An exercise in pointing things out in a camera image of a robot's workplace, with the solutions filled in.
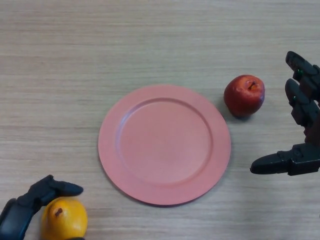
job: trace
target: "table surface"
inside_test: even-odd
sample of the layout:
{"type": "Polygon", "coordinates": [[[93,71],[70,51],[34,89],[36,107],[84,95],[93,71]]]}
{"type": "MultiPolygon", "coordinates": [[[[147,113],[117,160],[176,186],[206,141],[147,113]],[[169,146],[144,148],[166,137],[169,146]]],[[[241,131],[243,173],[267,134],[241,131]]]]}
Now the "table surface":
{"type": "MultiPolygon", "coordinates": [[[[0,206],[52,174],[84,187],[87,240],[318,240],[319,174],[254,175],[251,163],[304,141],[284,85],[287,51],[320,64],[318,0],[0,0],[0,206]],[[265,83],[247,121],[226,85],[265,83]],[[146,206],[107,180],[97,138],[108,110],[151,84],[191,88],[232,141],[216,187],[174,208],[146,206]]],[[[40,212],[26,240],[38,239],[40,212]]]]}

